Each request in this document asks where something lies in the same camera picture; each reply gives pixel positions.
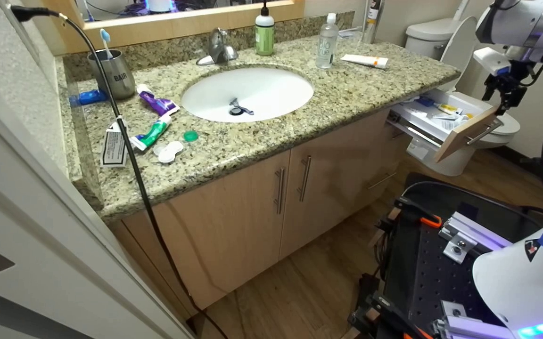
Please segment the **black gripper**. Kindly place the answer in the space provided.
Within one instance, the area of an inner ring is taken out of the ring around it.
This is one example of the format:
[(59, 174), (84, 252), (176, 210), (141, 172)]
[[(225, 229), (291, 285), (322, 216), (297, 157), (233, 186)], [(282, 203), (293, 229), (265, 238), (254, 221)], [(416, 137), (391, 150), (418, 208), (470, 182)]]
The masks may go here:
[(508, 71), (499, 75), (487, 75), (484, 78), (482, 101), (487, 101), (493, 92), (499, 92), (499, 103), (495, 105), (495, 114), (503, 114), (510, 107), (516, 107), (525, 93), (523, 76), (531, 73), (529, 61), (514, 59)]

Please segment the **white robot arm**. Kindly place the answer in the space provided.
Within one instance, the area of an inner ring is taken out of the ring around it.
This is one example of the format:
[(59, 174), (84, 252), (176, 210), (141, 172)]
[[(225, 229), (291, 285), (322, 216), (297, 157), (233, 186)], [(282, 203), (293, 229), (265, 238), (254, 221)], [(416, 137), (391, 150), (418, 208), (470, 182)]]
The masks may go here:
[[(484, 99), (499, 92), (497, 114), (514, 107), (543, 71), (543, 0), (491, 0), (474, 27), (472, 58), (487, 71)], [(533, 165), (543, 182), (543, 142)], [(484, 304), (512, 339), (543, 339), (543, 225), (470, 265)]]

